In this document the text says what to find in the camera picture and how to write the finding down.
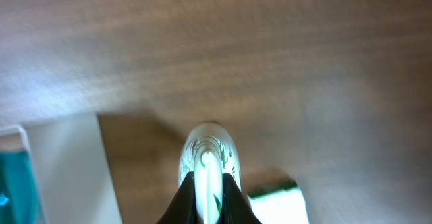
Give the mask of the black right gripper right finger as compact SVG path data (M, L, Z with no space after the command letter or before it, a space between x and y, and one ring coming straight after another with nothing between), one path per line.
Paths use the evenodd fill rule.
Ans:
M223 224L261 224L244 199L233 177L228 173L223 174L221 216Z

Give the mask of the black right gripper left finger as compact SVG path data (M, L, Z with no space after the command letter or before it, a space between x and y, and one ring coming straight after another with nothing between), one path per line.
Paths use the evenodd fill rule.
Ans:
M195 224L196 196L194 187L194 172L191 171L185 176L157 224Z

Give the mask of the white lotion tube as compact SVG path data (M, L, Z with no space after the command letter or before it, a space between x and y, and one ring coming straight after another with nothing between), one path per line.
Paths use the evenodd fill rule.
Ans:
M218 223L223 208L223 174L242 187L236 146L227 130L214 122L196 126L182 148L178 183L194 174L195 207L198 223Z

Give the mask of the blue Listerine mouthwash bottle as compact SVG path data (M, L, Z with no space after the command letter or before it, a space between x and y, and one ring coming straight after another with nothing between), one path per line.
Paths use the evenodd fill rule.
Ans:
M1 224L34 223L38 211L38 193L28 154L1 153Z

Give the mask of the white green soap packet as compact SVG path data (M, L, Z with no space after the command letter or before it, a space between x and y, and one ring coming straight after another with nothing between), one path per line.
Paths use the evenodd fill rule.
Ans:
M310 223L303 192L292 179L255 188L247 197L262 224Z

